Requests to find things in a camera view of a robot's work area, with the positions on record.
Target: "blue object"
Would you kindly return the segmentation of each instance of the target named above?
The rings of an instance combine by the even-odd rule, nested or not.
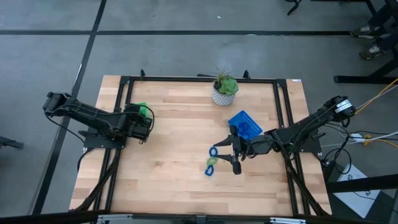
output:
[[[210,157],[215,157],[215,156],[217,156],[217,155],[218,155],[218,150],[217,150],[217,148],[216,148],[215,146],[211,147],[210,150],[209,150],[209,154],[210,154]]]
[[[244,110],[231,118],[228,124],[230,126],[235,125],[238,129],[238,135],[245,140],[252,140],[262,133],[262,129]]]
[[[211,175],[213,175],[213,172],[214,172],[214,167],[213,167],[213,165],[210,165],[210,166],[207,167],[207,169],[206,169],[206,171],[205,171],[205,174],[206,174],[207,176],[211,176]]]

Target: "wooden tabletop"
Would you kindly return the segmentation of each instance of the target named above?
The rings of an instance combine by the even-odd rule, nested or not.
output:
[[[96,107],[113,110],[119,80],[120,76],[104,76]],[[287,80],[287,84],[296,122],[308,116],[303,86],[300,80]],[[272,85],[240,83],[229,106],[214,104],[211,88],[211,83],[205,82],[134,82],[131,102],[146,102],[155,113],[155,125],[146,143],[140,145],[137,139],[129,138],[122,150],[112,212],[292,215],[280,153],[271,151],[246,159],[241,163],[241,175],[234,175],[231,164],[221,160],[211,177],[204,174],[209,148],[227,137],[228,120],[241,110],[263,131],[278,128]],[[287,126],[283,93],[279,92]],[[232,148],[219,147],[218,151],[231,154]],[[300,155],[308,189],[330,213],[319,161],[312,154]],[[93,190],[103,156],[104,149],[95,149],[82,160],[70,208],[79,206]],[[101,208],[107,191],[105,186]],[[297,186],[296,195],[302,212]]]

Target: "gray floor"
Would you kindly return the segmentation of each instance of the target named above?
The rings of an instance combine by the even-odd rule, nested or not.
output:
[[[99,0],[0,3],[0,29],[92,28]],[[108,0],[100,30],[349,30],[366,23],[364,3],[303,1],[290,17],[291,4],[281,0]],[[37,190],[57,127],[42,105],[48,91],[70,91],[87,36],[0,35],[0,135],[25,142],[23,151],[0,151],[0,217],[25,215]],[[356,105],[376,95],[383,85],[333,83],[333,75],[367,75],[390,60],[386,54],[363,61],[358,52],[370,40],[351,37],[258,36],[98,36],[81,84],[79,99],[95,104],[103,75],[194,76],[228,67],[240,77],[303,80],[311,112],[335,95],[348,95]],[[354,117],[349,130],[393,132],[395,90]],[[71,122],[74,131],[84,125]],[[336,131],[322,144],[343,139]],[[394,174],[398,151],[384,143],[346,147],[353,164],[368,176]],[[67,134],[45,202],[44,212],[68,209],[82,145]],[[324,148],[324,153],[333,148]],[[339,163],[345,164],[344,156]]]

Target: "person's shoe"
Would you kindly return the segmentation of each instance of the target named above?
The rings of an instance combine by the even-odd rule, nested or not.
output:
[[[381,50],[379,46],[373,45],[369,50],[365,50],[364,52],[359,53],[359,56],[363,60],[370,60],[384,53],[386,52]]]
[[[378,27],[373,27],[373,26],[366,26],[366,27],[361,27],[355,30],[350,31],[350,34],[353,37],[362,37],[362,38],[367,38],[367,39],[373,39],[377,37],[376,30]]]

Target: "person's leg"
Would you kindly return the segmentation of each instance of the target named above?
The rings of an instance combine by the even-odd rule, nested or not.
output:
[[[381,35],[380,32],[378,32],[379,28],[387,22],[391,17],[391,9],[390,6],[385,4],[378,12],[376,15],[374,15],[370,20],[369,20],[369,25],[360,27],[358,29],[352,30],[350,33],[353,37],[362,37],[362,38],[367,38],[367,39],[373,39],[379,35]]]
[[[359,53],[359,56],[365,60],[373,59],[392,49],[396,44],[398,44],[398,30],[394,29],[391,35],[383,38],[380,42],[374,44],[370,49]]]

